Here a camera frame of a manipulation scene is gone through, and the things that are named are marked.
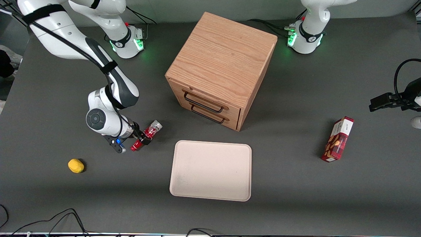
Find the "red cardboard box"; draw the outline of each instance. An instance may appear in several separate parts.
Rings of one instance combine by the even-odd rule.
[[[322,160],[332,162],[341,158],[353,124],[354,120],[346,116],[335,122]]]

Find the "wood grain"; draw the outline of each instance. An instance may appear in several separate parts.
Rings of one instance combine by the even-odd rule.
[[[275,35],[205,12],[165,76],[217,105],[237,108],[239,131],[276,42]]]
[[[207,99],[205,96],[200,94],[193,94],[193,92],[190,92],[187,87],[184,87],[180,84],[170,82],[170,86],[177,97],[178,102],[180,105],[191,111],[192,103],[188,102],[184,99],[184,93],[185,91],[189,92],[188,98],[192,99],[193,101],[196,101],[200,104],[203,104],[205,106],[208,106],[214,110],[219,110],[221,107],[223,107],[223,110],[220,113],[213,113],[211,111],[208,111],[206,109],[202,109],[199,106],[195,106],[194,110],[204,114],[208,117],[211,117],[217,121],[220,121],[221,119],[225,119],[225,121],[222,123],[222,125],[229,127],[231,129],[237,130],[237,124],[238,124],[238,118],[240,115],[240,109],[236,108],[232,105],[226,105],[226,104],[218,104],[217,102],[211,101]]]

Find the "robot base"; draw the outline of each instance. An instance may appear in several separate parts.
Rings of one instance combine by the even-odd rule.
[[[140,51],[144,49],[144,40],[143,40],[143,31],[142,29],[136,28],[134,26],[128,26],[128,29],[131,31],[131,38],[122,48],[114,45],[111,41],[110,44],[114,52],[120,58],[129,59],[136,56]]]
[[[302,20],[296,21],[295,23],[290,24],[290,27],[295,27],[298,29],[302,24]],[[315,39],[314,42],[307,42],[304,36],[300,34],[300,32],[295,31],[289,38],[287,45],[293,48],[297,53],[300,54],[309,54],[312,53],[319,45],[320,40],[322,39],[323,34],[318,38]]]

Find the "drawer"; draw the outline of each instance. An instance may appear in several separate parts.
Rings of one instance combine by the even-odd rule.
[[[237,130],[240,109],[231,105],[215,102],[205,96],[192,92],[185,86],[168,81],[180,105],[211,121]]]

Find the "green led light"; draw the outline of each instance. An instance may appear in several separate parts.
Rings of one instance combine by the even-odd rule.
[[[139,51],[143,50],[143,40],[133,39],[133,42]]]
[[[109,41],[109,43],[111,44],[112,50],[115,52],[115,48],[114,45],[111,43],[111,40]]]
[[[295,43],[295,39],[297,38],[297,33],[294,33],[292,37],[290,36],[290,38],[292,39],[288,40],[288,45],[292,47]]]
[[[317,43],[317,46],[320,45],[320,42],[322,41],[322,38],[323,38],[323,34],[320,35],[320,39],[319,39],[319,42]]]

